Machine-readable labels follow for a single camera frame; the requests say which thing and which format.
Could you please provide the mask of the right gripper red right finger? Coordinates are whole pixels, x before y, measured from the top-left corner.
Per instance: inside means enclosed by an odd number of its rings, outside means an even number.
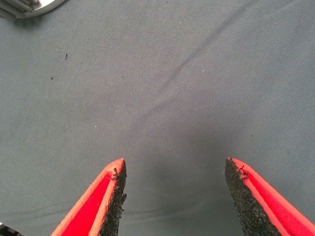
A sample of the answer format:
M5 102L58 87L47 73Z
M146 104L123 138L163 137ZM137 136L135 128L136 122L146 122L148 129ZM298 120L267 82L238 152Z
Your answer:
M224 176L244 235L315 234L315 225L248 164L228 157Z

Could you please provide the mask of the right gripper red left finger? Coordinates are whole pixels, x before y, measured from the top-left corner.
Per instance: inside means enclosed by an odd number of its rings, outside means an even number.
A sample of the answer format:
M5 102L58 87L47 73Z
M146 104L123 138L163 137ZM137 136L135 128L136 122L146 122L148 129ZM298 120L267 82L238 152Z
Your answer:
M80 197L53 236L117 236L127 194L126 162L109 163Z

